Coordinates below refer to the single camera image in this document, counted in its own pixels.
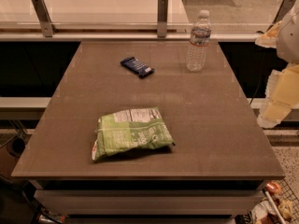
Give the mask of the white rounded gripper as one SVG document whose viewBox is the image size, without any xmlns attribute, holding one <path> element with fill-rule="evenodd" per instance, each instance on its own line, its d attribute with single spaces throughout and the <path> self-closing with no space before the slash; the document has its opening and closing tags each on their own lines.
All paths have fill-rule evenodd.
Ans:
<svg viewBox="0 0 299 224">
<path fill-rule="evenodd" d="M 277 48 L 278 57 L 289 63 L 282 71 L 273 70 L 267 80 L 257 122 L 269 129 L 280 124 L 299 104 L 299 8 L 292 7 L 282 21 L 260 35 L 255 44 Z"/>
</svg>

